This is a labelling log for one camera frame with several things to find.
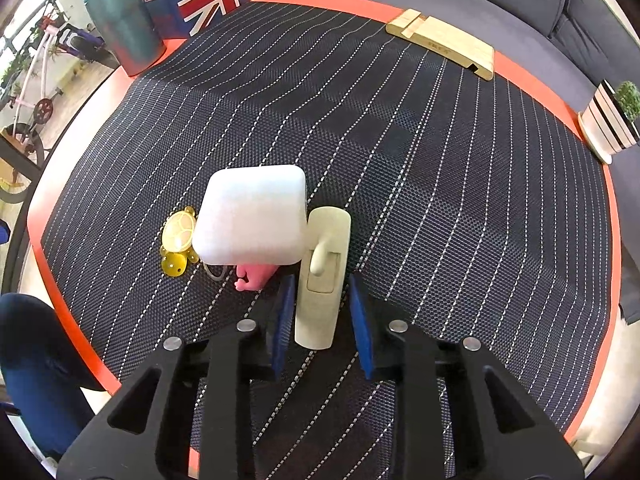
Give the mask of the teal thermos tumbler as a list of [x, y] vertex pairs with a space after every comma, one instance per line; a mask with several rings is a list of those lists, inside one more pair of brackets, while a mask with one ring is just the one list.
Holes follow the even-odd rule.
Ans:
[[152, 66], [166, 47], [144, 0], [82, 0], [122, 69], [134, 76]]

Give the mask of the white square box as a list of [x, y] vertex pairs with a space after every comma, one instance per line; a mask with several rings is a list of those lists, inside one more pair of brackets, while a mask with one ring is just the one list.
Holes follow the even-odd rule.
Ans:
[[302, 168], [223, 169], [208, 181], [192, 246], [210, 266], [288, 266], [303, 257], [306, 226]]

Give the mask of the orange red coffee table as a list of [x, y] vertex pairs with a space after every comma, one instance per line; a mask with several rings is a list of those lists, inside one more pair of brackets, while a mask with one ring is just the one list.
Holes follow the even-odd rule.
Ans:
[[611, 171], [507, 58], [490, 81], [390, 35], [367, 0], [253, 0], [91, 98], [28, 227], [67, 336], [108, 391], [166, 338], [209, 339], [276, 286], [160, 268], [160, 230], [229, 168], [295, 165], [352, 219], [348, 272], [427, 335], [474, 337], [564, 437], [594, 397], [620, 298]]

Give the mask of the pink white exercise bike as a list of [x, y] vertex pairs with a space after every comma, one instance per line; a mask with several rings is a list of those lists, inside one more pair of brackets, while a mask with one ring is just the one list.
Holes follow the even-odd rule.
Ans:
[[70, 21], [58, 0], [44, 0], [27, 20], [28, 35], [1, 77], [1, 106], [13, 113], [1, 133], [25, 156], [44, 161], [47, 151], [40, 129], [54, 113], [53, 96], [47, 92], [50, 62], [68, 54], [81, 62], [101, 64], [114, 70], [117, 58], [104, 40], [91, 30]]

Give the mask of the orange turtle keychain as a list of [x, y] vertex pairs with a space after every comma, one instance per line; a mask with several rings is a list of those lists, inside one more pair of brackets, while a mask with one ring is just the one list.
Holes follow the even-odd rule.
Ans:
[[167, 218], [160, 237], [160, 267], [167, 276], [176, 278], [186, 272], [189, 263], [200, 261], [192, 246], [195, 226], [196, 213], [191, 206]]

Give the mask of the white adhesive wall hook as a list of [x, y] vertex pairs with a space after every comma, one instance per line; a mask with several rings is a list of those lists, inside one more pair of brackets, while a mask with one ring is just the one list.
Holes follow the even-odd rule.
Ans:
[[332, 346], [348, 259], [349, 213], [332, 206], [311, 211], [300, 263], [295, 310], [296, 344], [314, 351]]

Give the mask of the potted cactus striped pot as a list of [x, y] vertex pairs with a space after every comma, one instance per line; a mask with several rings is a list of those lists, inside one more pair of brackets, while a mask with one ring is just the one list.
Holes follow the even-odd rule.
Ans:
[[639, 89], [630, 80], [614, 89], [602, 80], [587, 107], [578, 114], [578, 125], [591, 151], [605, 165], [613, 156], [639, 143]]

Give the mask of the pink small figure toy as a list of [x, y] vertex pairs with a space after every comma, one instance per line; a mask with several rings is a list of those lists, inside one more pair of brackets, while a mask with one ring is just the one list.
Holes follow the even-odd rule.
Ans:
[[239, 264], [234, 287], [238, 292], [259, 292], [278, 270], [273, 264]]

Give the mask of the black striped table mat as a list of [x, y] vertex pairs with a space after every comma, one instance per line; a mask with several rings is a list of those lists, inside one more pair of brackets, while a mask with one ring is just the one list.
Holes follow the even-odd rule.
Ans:
[[[115, 399], [67, 479], [579, 479], [564, 434], [610, 310], [602, 166], [520, 84], [484, 81], [348, 12], [251, 4], [58, 148], [70, 176], [41, 240]], [[333, 344], [294, 341], [299, 263], [260, 292], [233, 264], [160, 270], [184, 207], [222, 209], [293, 165], [308, 212], [349, 214]]]

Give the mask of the dark grey sofa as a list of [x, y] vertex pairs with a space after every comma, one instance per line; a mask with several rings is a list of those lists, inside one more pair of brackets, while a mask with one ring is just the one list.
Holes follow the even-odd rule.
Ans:
[[616, 0], [371, 0], [413, 8], [491, 44], [576, 112], [597, 85], [639, 80], [639, 36]]

